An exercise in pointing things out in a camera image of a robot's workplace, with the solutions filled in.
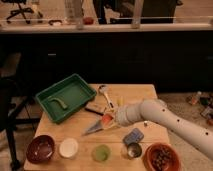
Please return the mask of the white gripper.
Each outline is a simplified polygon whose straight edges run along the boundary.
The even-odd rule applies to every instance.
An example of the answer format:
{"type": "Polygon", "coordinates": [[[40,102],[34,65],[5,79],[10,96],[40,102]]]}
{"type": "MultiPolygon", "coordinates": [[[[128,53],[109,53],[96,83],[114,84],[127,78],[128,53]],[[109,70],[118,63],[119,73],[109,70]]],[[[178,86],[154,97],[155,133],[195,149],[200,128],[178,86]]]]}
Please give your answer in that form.
{"type": "MultiPolygon", "coordinates": [[[[105,114],[113,114],[115,113],[115,121],[121,126],[129,126],[132,125],[132,122],[128,119],[128,113],[131,109],[130,105],[118,107],[107,107],[105,110],[105,114]]],[[[116,129],[118,127],[116,123],[103,124],[103,130],[116,129]]]]}

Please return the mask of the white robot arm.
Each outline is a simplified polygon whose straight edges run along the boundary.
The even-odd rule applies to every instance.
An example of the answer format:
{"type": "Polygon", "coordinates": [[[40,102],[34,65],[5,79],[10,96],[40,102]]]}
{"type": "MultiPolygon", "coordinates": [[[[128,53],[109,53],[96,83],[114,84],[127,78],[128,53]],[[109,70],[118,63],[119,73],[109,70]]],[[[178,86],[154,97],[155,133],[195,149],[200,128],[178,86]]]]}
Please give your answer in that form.
{"type": "Polygon", "coordinates": [[[113,119],[104,125],[105,129],[151,121],[171,130],[213,160],[213,132],[175,115],[160,99],[145,99],[117,107],[111,116],[113,119]]]}

